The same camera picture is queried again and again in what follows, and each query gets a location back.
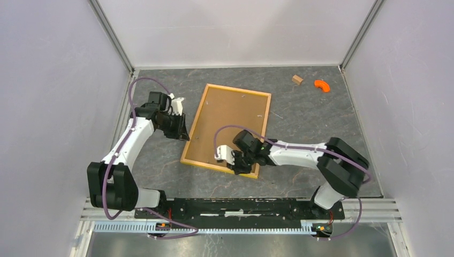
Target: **orange object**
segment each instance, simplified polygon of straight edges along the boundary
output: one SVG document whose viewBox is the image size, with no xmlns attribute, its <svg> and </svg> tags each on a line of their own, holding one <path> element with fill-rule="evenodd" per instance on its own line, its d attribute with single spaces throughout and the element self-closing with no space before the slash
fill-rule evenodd
<svg viewBox="0 0 454 257">
<path fill-rule="evenodd" d="M 327 93 L 330 91 L 328 83 L 323 80 L 316 80 L 314 82 L 315 87 L 321 88 L 323 92 Z"/>
</svg>

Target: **small wooden cube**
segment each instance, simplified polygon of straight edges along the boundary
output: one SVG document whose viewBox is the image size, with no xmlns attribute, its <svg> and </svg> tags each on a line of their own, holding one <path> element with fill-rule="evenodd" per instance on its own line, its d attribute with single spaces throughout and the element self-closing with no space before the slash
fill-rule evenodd
<svg viewBox="0 0 454 257">
<path fill-rule="evenodd" d="M 302 83 L 302 78 L 300 78 L 299 76 L 295 75 L 295 76 L 293 76 L 292 81 L 295 82 L 298 86 L 300 86 L 301 83 Z"/>
</svg>

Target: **gray floor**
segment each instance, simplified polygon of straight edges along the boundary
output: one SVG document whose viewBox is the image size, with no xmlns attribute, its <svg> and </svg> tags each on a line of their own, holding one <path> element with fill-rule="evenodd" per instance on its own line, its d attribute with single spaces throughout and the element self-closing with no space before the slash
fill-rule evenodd
<svg viewBox="0 0 454 257">
<path fill-rule="evenodd" d="M 335 223 L 339 234 L 351 224 Z M 397 256 L 388 226 L 360 224 L 342 239 L 317 242 L 307 235 L 196 235 L 178 240 L 153 240 L 144 234 L 94 233 L 87 256 Z"/>
<path fill-rule="evenodd" d="M 293 75 L 304 78 L 301 86 Z M 185 97 L 186 126 L 192 122 L 206 83 L 272 93 L 266 136 L 293 143 L 326 142 L 339 137 L 369 157 L 347 88 L 337 67 L 258 67 L 140 71 L 140 77 L 160 79 L 175 94 Z M 322 79 L 330 93 L 314 87 Z M 138 83 L 134 102 L 143 104 L 148 92 L 161 90 L 151 81 Z M 184 142 L 166 139 L 157 131 L 144 145 L 133 168 L 140 187 L 165 190 L 168 197 L 310 197 L 324 183 L 320 172 L 309 168 L 261 167 L 258 179 L 180 163 Z M 380 196 L 376 180 L 361 188 L 360 196 Z"/>
</svg>

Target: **wooden block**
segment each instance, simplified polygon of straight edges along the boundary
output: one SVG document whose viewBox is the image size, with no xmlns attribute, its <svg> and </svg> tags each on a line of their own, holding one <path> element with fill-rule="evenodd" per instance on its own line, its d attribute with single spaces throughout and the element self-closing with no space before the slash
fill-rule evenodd
<svg viewBox="0 0 454 257">
<path fill-rule="evenodd" d="M 194 122 L 186 142 L 181 163 L 207 169 L 234 173 L 226 163 L 214 159 L 213 137 L 222 126 L 235 124 L 255 130 L 265 135 L 271 94 L 207 84 L 203 92 Z M 239 128 L 226 128 L 217 137 L 217 145 L 228 145 L 238 150 L 232 140 L 241 131 Z M 252 167 L 249 174 L 240 176 L 258 178 L 259 165 Z"/>
<path fill-rule="evenodd" d="M 299 76 L 295 75 L 295 76 L 293 76 L 292 81 L 295 82 L 299 86 L 302 83 L 302 78 L 300 78 Z"/>
</svg>

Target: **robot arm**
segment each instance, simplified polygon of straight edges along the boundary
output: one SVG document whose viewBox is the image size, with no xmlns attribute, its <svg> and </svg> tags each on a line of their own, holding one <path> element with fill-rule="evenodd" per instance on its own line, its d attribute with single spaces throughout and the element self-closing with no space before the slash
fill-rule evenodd
<svg viewBox="0 0 454 257">
<path fill-rule="evenodd" d="M 317 189 L 312 201 L 325 210 L 342 198 L 357 197 L 365 174 L 351 164 L 322 152 L 322 149 L 335 152 L 367 169 L 369 162 L 343 140 L 331 138 L 327 143 L 314 145 L 286 143 L 275 139 L 270 141 L 280 146 L 261 142 L 243 130 L 233 140 L 240 150 L 233 150 L 227 145 L 219 146 L 215 159 L 218 162 L 226 161 L 227 167 L 237 175 L 250 173 L 252 165 L 256 163 L 261 166 L 296 165 L 320 170 L 327 182 Z"/>
<path fill-rule="evenodd" d="M 113 155 L 117 158 L 112 164 L 107 184 L 108 208 L 130 211 L 137 206 L 158 206 L 161 192 L 138 188 L 131 170 L 143 145 L 156 130 L 162 130 L 170 139 L 189 140 L 181 104 L 183 100 L 184 98 L 174 99 L 173 94 L 150 92 L 148 102 L 134 109 L 137 116 L 135 127 L 131 130 L 133 118 L 130 118 L 126 130 L 109 154 L 101 162 L 92 162 L 87 168 L 88 189 L 94 207 L 103 207 L 102 183 Z M 126 137 L 128 138 L 121 146 L 121 151 L 116 153 Z"/>
</svg>

